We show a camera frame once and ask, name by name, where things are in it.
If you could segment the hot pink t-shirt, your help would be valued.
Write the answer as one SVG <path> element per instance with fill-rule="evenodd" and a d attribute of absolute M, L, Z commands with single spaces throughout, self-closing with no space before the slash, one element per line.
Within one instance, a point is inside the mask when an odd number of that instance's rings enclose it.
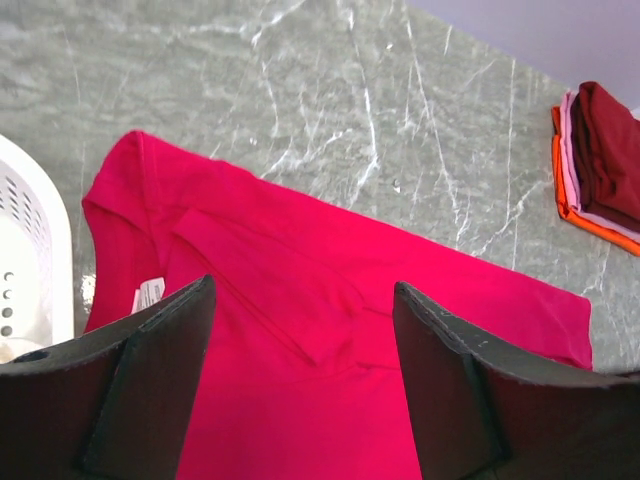
<path fill-rule="evenodd" d="M 519 347 L 590 368 L 581 296 L 261 180 L 142 131 L 83 208 L 88 326 L 211 275 L 214 326 L 181 479 L 416 479 L 391 317 L 405 281 Z"/>

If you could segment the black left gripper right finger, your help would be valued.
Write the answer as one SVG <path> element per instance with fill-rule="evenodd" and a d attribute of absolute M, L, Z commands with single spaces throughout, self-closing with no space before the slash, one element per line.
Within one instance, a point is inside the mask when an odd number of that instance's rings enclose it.
<path fill-rule="evenodd" d="M 639 376 L 525 351 L 413 286 L 393 322 L 425 479 L 635 479 Z"/>

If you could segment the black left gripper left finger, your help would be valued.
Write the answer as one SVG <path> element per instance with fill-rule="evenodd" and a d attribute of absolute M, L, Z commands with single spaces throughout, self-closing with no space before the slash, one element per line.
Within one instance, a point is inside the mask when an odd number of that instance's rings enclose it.
<path fill-rule="evenodd" d="M 215 305 L 206 275 L 2 365 L 2 478 L 175 478 Z"/>

